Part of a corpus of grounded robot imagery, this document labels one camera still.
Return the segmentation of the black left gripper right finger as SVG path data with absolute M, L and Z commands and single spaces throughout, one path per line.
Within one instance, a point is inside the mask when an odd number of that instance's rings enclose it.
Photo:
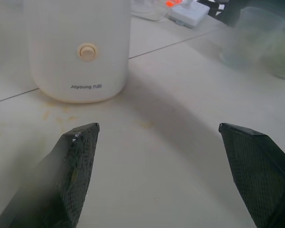
M 267 135 L 221 123 L 233 181 L 258 228 L 285 228 L 285 153 Z

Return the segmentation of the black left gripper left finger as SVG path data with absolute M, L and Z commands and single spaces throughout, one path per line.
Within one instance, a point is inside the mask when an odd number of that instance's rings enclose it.
M 0 214 L 0 228 L 75 228 L 89 188 L 100 127 L 64 133 Z

